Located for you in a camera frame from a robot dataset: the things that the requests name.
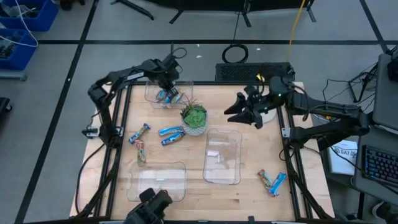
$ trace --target wooden table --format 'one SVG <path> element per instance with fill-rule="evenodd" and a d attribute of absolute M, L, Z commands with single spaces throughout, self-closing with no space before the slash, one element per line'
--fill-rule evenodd
<path fill-rule="evenodd" d="M 133 86 L 111 218 L 125 219 L 127 213 L 139 203 L 131 202 L 126 197 L 130 168 L 137 160 L 137 149 L 127 140 L 144 123 L 149 123 L 151 130 L 142 137 L 147 162 L 182 162 L 187 168 L 185 198 L 180 202 L 173 202 L 166 209 L 166 220 L 247 220 L 249 215 L 254 215 L 258 221 L 294 220 L 288 180 L 286 179 L 280 187 L 280 195 L 271 197 L 257 175 L 261 169 L 266 170 L 272 178 L 275 178 L 279 172 L 287 172 L 285 162 L 278 157 L 282 149 L 278 117 L 275 116 L 272 121 L 264 124 L 262 129 L 257 130 L 254 126 L 229 123 L 227 122 L 228 116 L 223 114 L 223 111 L 235 102 L 237 92 L 242 91 L 243 88 L 244 86 L 213 85 L 194 86 L 193 90 L 194 98 L 198 99 L 208 111 L 208 129 L 235 130 L 243 136 L 241 181 L 238 185 L 221 185 L 203 180 L 206 134 L 198 137 L 185 136 L 179 142 L 162 147 L 160 142 L 164 137 L 160 137 L 157 132 L 161 128 L 180 125 L 180 110 L 153 109 L 150 103 L 144 99 L 145 86 Z M 121 120 L 122 113 L 123 107 L 121 106 L 118 121 Z M 294 120 L 296 126 L 312 126 L 310 117 L 306 122 L 302 122 L 301 116 L 295 116 Z M 101 144 L 99 139 L 88 140 L 85 158 Z M 318 150 L 315 140 L 310 140 L 306 146 Z M 95 155 L 87 163 L 82 173 L 79 193 L 80 210 L 98 188 L 104 152 L 103 149 Z M 320 156 L 306 149 L 301 150 L 301 155 L 309 191 L 325 211 L 333 216 Z M 301 216 L 305 217 L 300 191 L 298 191 L 297 197 Z M 101 215 L 104 214 L 107 199 L 108 192 L 105 192 Z M 74 214 L 75 209 L 72 206 L 71 215 Z"/>

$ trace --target clear plastic bin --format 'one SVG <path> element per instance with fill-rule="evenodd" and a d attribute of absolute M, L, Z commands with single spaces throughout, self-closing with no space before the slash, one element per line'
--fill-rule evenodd
<path fill-rule="evenodd" d="M 151 102 L 151 105 L 155 109 L 182 109 L 185 107 L 185 102 L 191 100 L 193 97 L 193 81 L 186 81 L 186 82 L 177 82 L 174 87 L 180 93 L 181 91 L 184 92 L 184 95 L 181 97 L 177 103 L 170 103 L 168 105 L 164 104 L 164 100 L 157 100 L 156 96 L 159 93 L 161 87 L 158 84 L 147 81 L 145 86 L 145 99 Z"/>
<path fill-rule="evenodd" d="M 241 181 L 241 143 L 242 134 L 237 131 L 210 129 L 207 132 L 205 181 L 231 185 Z"/>
<path fill-rule="evenodd" d="M 179 202 L 185 197 L 187 175 L 185 164 L 173 163 L 133 163 L 131 176 L 127 182 L 127 199 L 139 202 L 139 195 L 148 188 L 167 190 L 173 201 Z"/>

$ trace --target concrete floor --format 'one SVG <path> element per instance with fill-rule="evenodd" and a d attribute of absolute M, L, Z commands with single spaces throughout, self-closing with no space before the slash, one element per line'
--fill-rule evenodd
<path fill-rule="evenodd" d="M 53 133 L 47 158 L 35 188 L 25 222 L 64 219 L 69 215 L 76 178 L 86 146 L 80 133 L 89 122 L 94 105 L 86 92 L 89 86 L 109 71 L 140 64 L 147 58 L 163 58 L 169 44 L 110 45 L 88 42 L 79 48 L 86 20 L 94 0 L 86 5 L 75 4 L 70 12 L 60 11 L 50 31 L 34 33 L 41 40 L 26 68 L 25 82 L 0 80 L 0 96 L 12 100 L 14 110 L 1 123 L 0 129 L 0 217 L 2 223 L 14 223 L 34 170 L 44 139 L 53 120 Z M 87 40 L 204 40 L 232 39 L 236 17 L 232 12 L 184 12 L 174 25 L 169 20 L 176 10 L 166 9 L 145 1 L 132 1 L 146 8 L 155 20 L 138 14 L 122 5 L 99 1 Z M 398 25 L 394 23 L 398 2 L 395 0 L 366 0 L 384 40 L 398 40 Z M 295 31 L 297 40 L 377 40 L 359 0 L 316 0 L 312 22 L 303 12 Z M 239 20 L 237 39 L 288 40 L 297 10 L 253 12 L 248 14 L 252 28 Z M 296 80 L 304 82 L 308 94 L 322 99 L 326 79 L 349 80 L 377 62 L 382 53 L 375 42 L 355 42 L 341 45 L 293 45 L 290 62 L 297 72 Z M 184 68 L 182 79 L 213 81 L 215 65 L 222 63 L 221 53 L 229 44 L 182 45 L 188 55 L 179 62 Z M 287 55 L 286 44 L 249 44 L 248 62 L 281 62 Z M 74 56 L 80 57 L 76 67 Z M 230 60 L 240 59 L 242 52 L 231 50 Z M 58 101 L 65 86 L 63 108 Z M 330 83 L 326 97 L 341 92 L 345 83 Z M 372 98 L 363 103 L 367 106 Z M 352 103 L 348 91 L 333 99 Z M 55 110 L 62 109 L 59 119 Z M 336 183 L 330 184 L 333 206 L 346 213 L 358 207 L 357 192 Z M 375 201 L 367 200 L 369 208 Z M 366 210 L 365 219 L 372 220 Z"/>

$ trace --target blue bin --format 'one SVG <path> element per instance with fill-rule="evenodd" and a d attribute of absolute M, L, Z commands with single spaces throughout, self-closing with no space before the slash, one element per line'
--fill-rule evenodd
<path fill-rule="evenodd" d="M 16 6 L 15 0 L 3 0 L 2 3 Z M 37 17 L 24 18 L 27 28 L 31 31 L 48 31 L 58 13 L 58 7 L 51 0 L 18 0 L 18 4 L 40 8 Z M 10 29 L 25 29 L 19 17 L 0 17 L 0 23 Z"/>
<path fill-rule="evenodd" d="M 18 32 L 21 35 L 21 41 L 19 41 L 20 43 L 35 45 L 34 39 L 25 30 L 0 29 L 0 35 L 3 37 L 12 36 L 15 32 Z M 0 58 L 0 69 L 25 69 L 35 50 L 36 47 L 16 45 L 8 58 Z"/>

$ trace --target yellow cable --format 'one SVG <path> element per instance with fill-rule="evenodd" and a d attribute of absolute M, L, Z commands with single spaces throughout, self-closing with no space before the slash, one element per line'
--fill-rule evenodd
<path fill-rule="evenodd" d="M 286 58 L 287 62 L 289 62 L 290 54 L 292 54 L 292 41 L 293 41 L 293 37 L 294 37 L 294 30 L 296 29 L 297 23 L 299 22 L 301 12 L 303 11 L 304 3 L 305 3 L 305 0 L 303 0 L 303 2 L 301 2 L 300 10 L 298 11 L 296 21 L 294 21 L 294 25 L 293 25 L 293 29 L 292 29 L 292 33 L 290 35 L 290 41 L 289 41 L 289 52 L 288 52 L 287 58 Z"/>

